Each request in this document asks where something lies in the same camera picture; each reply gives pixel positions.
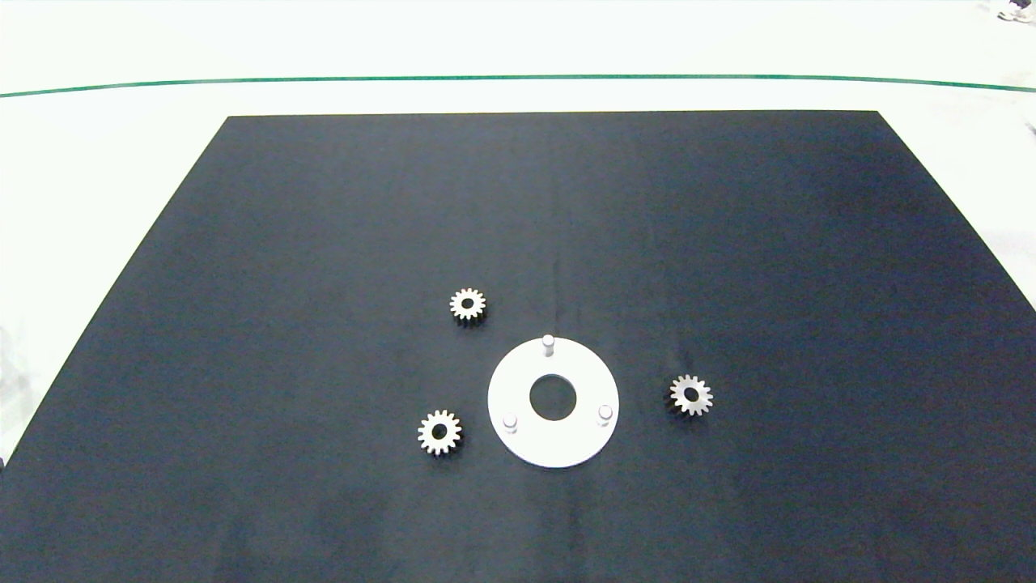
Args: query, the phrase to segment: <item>metal pin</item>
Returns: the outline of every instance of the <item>metal pin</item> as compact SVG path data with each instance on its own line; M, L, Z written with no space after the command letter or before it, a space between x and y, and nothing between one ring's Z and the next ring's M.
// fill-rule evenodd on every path
M602 428L607 426L609 422L611 422L612 415L614 415L614 412L611 410L611 407L607 405L602 405L597 410L598 425L600 425Z
M518 417L514 413L506 413L503 415L503 429L509 434L513 434L518 431Z

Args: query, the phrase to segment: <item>gear teeth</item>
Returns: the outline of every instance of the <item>gear teeth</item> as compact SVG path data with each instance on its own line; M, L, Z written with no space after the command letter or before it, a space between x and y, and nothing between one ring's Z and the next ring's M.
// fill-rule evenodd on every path
M464 302L470 302L464 308ZM478 326L486 318L486 297L473 287L462 287L450 299L450 313L458 326L469 328Z
M433 434L438 426L445 428L445 434L440 438ZM418 428L418 441L421 442L422 449L439 458L453 453L460 445L462 431L460 419L456 415L445 409L436 409Z
M698 399L691 401L685 397L687 389L693 389L698 393ZM712 389L706 382L697 376L681 375L669 386L666 401L670 411L688 417L701 417L712 408Z

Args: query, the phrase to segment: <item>white disc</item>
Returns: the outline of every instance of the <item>white disc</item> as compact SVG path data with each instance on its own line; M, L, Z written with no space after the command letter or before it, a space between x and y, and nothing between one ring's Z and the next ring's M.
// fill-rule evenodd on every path
M576 393L575 409L556 421L541 417L529 401L533 384L550 376L568 381ZM515 456L544 468L568 468L608 443L618 421L618 389L594 351L548 336L518 345L496 366L489 418Z

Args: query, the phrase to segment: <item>spur gear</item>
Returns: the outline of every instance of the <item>spur gear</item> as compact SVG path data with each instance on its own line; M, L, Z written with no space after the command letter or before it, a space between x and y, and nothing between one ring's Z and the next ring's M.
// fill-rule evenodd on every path
M460 326L474 326L486 317L486 297L478 289L461 289L450 299L450 312Z
M425 451L438 458L450 454L460 445L460 419L445 409L429 413L418 428L418 441Z
M712 407L712 392L697 377L682 375L669 387L669 407L685 415L703 415Z

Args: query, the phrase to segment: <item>white surface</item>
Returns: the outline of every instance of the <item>white surface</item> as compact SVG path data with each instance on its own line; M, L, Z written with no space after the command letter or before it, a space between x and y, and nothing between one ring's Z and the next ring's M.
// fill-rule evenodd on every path
M170 79L803 74L1036 86L980 1L0 2L0 92ZM806 81L145 87L0 98L0 458L228 115L877 110L1036 305L1036 95Z
M549 356L544 350L548 338L553 347ZM545 419L533 409L529 391L543 377L560 377L575 390L575 408L564 419ZM597 456L618 422L618 388L608 366L579 343L549 334L518 345L500 360L486 399L489 420L503 445L544 468L568 468ZM610 418L602 422L599 412L605 407Z

